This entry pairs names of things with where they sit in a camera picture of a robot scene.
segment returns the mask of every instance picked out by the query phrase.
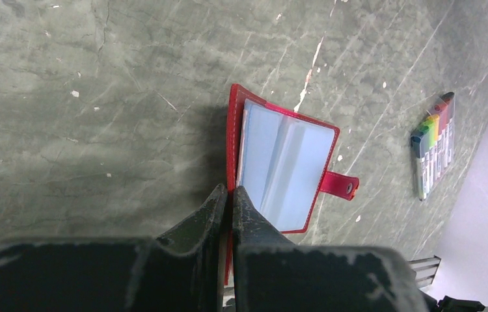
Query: red wallet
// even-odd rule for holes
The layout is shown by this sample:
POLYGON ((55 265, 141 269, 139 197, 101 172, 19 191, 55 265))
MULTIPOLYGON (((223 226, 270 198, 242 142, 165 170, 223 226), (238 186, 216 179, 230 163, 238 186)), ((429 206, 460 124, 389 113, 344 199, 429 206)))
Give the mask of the red wallet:
MULTIPOLYGON (((316 198, 319 192, 325 192, 332 194, 346 200, 352 200, 355 196, 355 191, 359 187, 359 179, 356 177, 348 177, 346 175, 337 174, 336 172, 330 172, 327 167, 330 163, 332 156, 332 151, 336 145, 338 135, 340 134, 340 129, 321 122, 319 120, 313 119, 308 116, 304 116, 292 110, 284 109, 282 107, 276 106, 265 99, 253 94, 252 92, 246 90, 239 84, 233 84, 230 89, 229 103, 228 103, 228 115, 227 115, 227 125, 226 125, 226 174, 227 174, 227 188, 229 192, 230 200, 232 200, 232 193, 237 187, 237 170, 240 155, 240 140, 241 140, 241 130, 243 124, 243 112, 244 104, 246 100, 251 100, 256 104, 261 105, 267 110, 274 111, 290 118, 296 118, 308 123, 316 124, 322 127, 329 128, 334 131, 334 137, 332 140, 332 146, 328 153, 328 157, 325 161, 324 169, 321 175, 321 179, 318 182, 316 193, 314 199, 311 203, 309 214, 305 222, 305 226, 302 229, 295 229, 291 231, 283 231, 283 233, 304 233, 307 231, 311 213, 315 206, 316 198)), ((231 236, 228 237, 228 255, 226 260, 226 274, 225 274, 225 284, 228 282, 230 264, 232 262, 232 252, 231 252, 232 242, 231 236)))

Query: marker set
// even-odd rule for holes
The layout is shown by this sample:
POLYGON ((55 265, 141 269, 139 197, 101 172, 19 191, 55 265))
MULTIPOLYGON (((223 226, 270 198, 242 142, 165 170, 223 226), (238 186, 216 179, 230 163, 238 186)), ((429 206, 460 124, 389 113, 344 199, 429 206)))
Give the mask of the marker set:
POLYGON ((428 116, 411 134, 416 160, 418 197, 425 200, 454 157, 455 94, 438 98, 428 116))

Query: green marker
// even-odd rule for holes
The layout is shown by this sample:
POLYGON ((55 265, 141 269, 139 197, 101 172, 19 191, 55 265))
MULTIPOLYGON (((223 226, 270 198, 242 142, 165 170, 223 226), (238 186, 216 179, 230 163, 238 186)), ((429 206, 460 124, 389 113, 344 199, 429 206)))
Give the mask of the green marker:
POLYGON ((434 187, 434 182, 435 182, 435 143, 437 138, 437 132, 436 132, 436 127, 438 126, 434 120, 426 120, 425 122, 422 123, 423 126, 426 126, 429 128, 429 157, 430 157, 430 162, 428 164, 428 192, 434 187))

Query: white scratch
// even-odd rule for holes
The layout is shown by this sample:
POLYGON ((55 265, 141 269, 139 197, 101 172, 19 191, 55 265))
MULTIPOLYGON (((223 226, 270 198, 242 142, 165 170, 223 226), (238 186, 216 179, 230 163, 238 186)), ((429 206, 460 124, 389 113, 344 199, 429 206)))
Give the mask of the white scratch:
POLYGON ((424 46, 424 48, 420 51, 420 53, 418 54, 418 57, 416 58, 416 60, 414 60, 414 63, 413 65, 411 66, 411 68, 409 68, 409 71, 407 71, 407 73, 405 74, 405 77, 403 77, 403 80, 401 80, 401 82, 399 83, 396 91, 394 92, 394 95, 392 96, 392 98, 390 99, 390 101, 388 102, 388 105, 386 105, 386 108, 384 109, 384 111, 382 112, 382 114, 380 115, 380 117, 378 118, 378 120, 376 121, 376 123, 374 124, 374 127, 372 127, 372 130, 370 131, 369 135, 367 136, 366 140, 365 140, 365 143, 363 143, 363 145, 361 146, 361 149, 359 150, 359 152, 357 153, 357 156, 355 156, 355 159, 353 159, 353 162, 351 162, 351 165, 349 166, 349 168, 347 169, 346 171, 346 175, 349 173, 349 171, 352 169, 353 165, 355 164, 355 162, 357 161, 357 159, 359 158, 359 156, 361 155, 361 153, 363 152, 367 142, 369 141, 370 137, 372 137, 372 134, 374 133, 374 130, 376 129, 376 127, 378 126, 378 124, 380 123, 380 120, 382 120, 382 117, 384 117, 384 115, 386 114, 386 111, 388 110, 388 108, 390 107, 390 105, 392 104, 394 98, 396 97, 396 94, 398 93, 399 89, 401 88, 401 86, 403 85, 403 83, 405 82, 406 78, 409 76, 409 74, 413 71, 413 68, 416 66, 416 63, 418 62, 418 60, 420 59, 420 57, 424 54, 424 51, 426 50, 426 48, 428 47, 428 44, 430 43, 430 41, 432 41, 432 38, 434 37, 435 33, 437 32, 437 30, 439 29, 439 27, 441 26, 441 23, 443 23, 443 21, 445 20, 445 18, 447 17, 447 14, 449 13, 449 11, 451 10, 451 8, 453 7, 453 3, 449 6, 449 9, 447 9, 447 12, 445 12, 445 15, 443 16, 443 18, 439 21, 439 24, 437 24, 437 26, 435 27, 432 35, 430 36, 430 38, 428 38, 428 41, 426 42, 426 45, 424 46))
POLYGON ((173 104, 171 104, 171 102, 170 102, 170 101, 168 101, 168 100, 167 100, 165 97, 163 97, 163 96, 162 96, 162 95, 161 95, 161 94, 160 94, 158 91, 156 91, 156 93, 157 93, 157 94, 158 94, 158 95, 159 95, 159 96, 160 96, 160 97, 161 97, 161 98, 162 98, 162 99, 165 101, 165 103, 168 103, 168 104, 169 104, 169 106, 171 106, 171 108, 172 108, 174 111, 179 112, 179 111, 178 111, 178 110, 175 108, 175 106, 174 106, 173 104))
POLYGON ((325 37, 323 36, 321 38, 321 41, 317 45, 317 51, 315 51, 315 55, 313 56, 313 63, 311 64, 311 69, 309 69, 309 72, 305 76, 305 84, 303 85, 303 90, 301 90, 301 92, 299 93, 299 103, 294 107, 294 112, 298 112, 301 103, 303 103, 305 94, 307 93, 307 85, 309 84, 309 80, 311 79, 313 73, 313 67, 315 67, 315 62, 317 61, 317 57, 319 56, 319 51, 321 50, 321 46, 323 45, 324 39, 325 37))

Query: red leather cover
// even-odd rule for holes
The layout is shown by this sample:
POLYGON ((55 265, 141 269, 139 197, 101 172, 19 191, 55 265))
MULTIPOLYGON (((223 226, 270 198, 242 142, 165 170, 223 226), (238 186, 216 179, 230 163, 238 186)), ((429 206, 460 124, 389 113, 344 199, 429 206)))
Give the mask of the red leather cover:
MULTIPOLYGON (((286 116, 311 122, 313 124, 317 124, 334 130, 334 140, 332 141, 332 147, 327 157, 327 161, 325 163, 323 177, 321 178, 321 181, 319 181, 319 185, 317 186, 317 192, 315 198, 313 199, 313 202, 311 203, 311 208, 309 210, 309 214, 307 216, 307 221, 305 222, 305 226, 303 229, 298 229, 295 231, 285 231, 283 233, 304 233, 305 231, 307 231, 307 228, 309 226, 309 220, 311 218, 311 213, 313 212, 313 208, 315 207, 315 202, 317 200, 319 192, 326 192, 328 194, 332 194, 344 198, 346 200, 353 199, 355 195, 355 191, 359 187, 359 179, 356 177, 347 177, 346 175, 341 175, 341 174, 327 171, 328 165, 330 163, 330 159, 332 157, 332 151, 334 150, 334 145, 336 145, 336 141, 338 140, 338 136, 340 135, 339 128, 330 125, 328 123, 321 122, 317 119, 313 119, 311 117, 293 112, 292 110, 288 110, 276 106, 275 104, 267 102, 265 99, 262 99, 261 97, 246 90, 240 84, 233 84, 230 88, 230 95, 228 100, 228 114, 227 114, 227 126, 226 126, 227 189, 229 193, 229 200, 231 202, 232 202, 232 193, 236 188, 236 175, 238 169, 238 157, 239 157, 239 148, 240 148, 240 134, 242 130, 242 115, 244 112, 244 102, 246 99, 250 99, 257 104, 263 105, 267 109, 279 112, 281 114, 285 114, 286 116)), ((228 273, 230 270, 230 263, 232 258, 231 236, 232 235, 229 235, 228 237, 228 246, 227 246, 228 255, 226 260, 225 284, 227 284, 228 281, 228 273)))

